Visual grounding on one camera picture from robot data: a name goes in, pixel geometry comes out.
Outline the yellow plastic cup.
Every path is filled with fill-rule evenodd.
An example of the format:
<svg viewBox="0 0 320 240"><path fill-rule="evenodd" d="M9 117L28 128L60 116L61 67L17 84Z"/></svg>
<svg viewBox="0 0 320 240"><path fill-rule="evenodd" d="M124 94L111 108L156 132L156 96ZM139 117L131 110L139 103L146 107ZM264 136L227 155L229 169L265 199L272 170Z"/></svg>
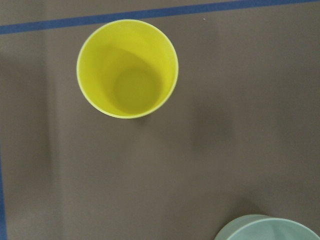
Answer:
<svg viewBox="0 0 320 240"><path fill-rule="evenodd" d="M147 116L171 97L179 62L170 39L157 27L133 19L95 30L76 62L78 86L98 111L118 119Z"/></svg>

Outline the light green bowl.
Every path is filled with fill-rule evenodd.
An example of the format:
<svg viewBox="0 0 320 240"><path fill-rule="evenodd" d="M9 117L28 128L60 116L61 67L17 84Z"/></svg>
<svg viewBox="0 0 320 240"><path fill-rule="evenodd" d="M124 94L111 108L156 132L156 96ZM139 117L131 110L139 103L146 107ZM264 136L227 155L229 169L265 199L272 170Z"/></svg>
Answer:
<svg viewBox="0 0 320 240"><path fill-rule="evenodd" d="M318 240L303 224L262 214L248 214L227 223L215 240Z"/></svg>

